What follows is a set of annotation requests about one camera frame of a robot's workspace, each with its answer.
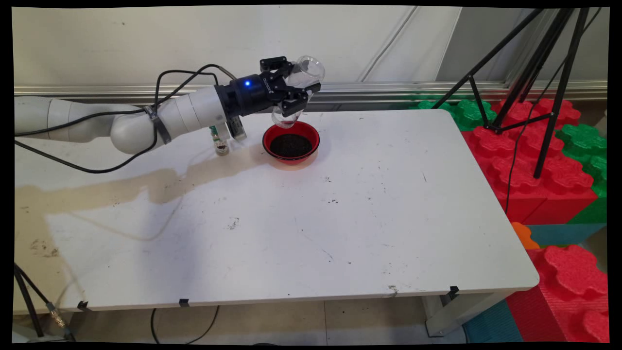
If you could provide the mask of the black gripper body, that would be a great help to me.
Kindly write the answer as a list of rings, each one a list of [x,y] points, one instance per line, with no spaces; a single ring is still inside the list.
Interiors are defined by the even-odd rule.
[[[287,74],[261,73],[231,80],[216,86],[226,118],[245,117],[270,107],[278,106],[285,93],[277,91],[286,85]]]

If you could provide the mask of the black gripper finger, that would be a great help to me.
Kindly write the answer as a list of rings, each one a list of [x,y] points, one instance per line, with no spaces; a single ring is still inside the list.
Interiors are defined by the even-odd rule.
[[[260,77],[267,80],[287,78],[293,72],[297,63],[287,60],[286,57],[272,57],[260,60]]]
[[[310,100],[310,94],[317,93],[320,89],[320,82],[304,88],[285,86],[283,90],[285,93],[284,98],[279,102],[282,117],[288,118],[304,110]]]

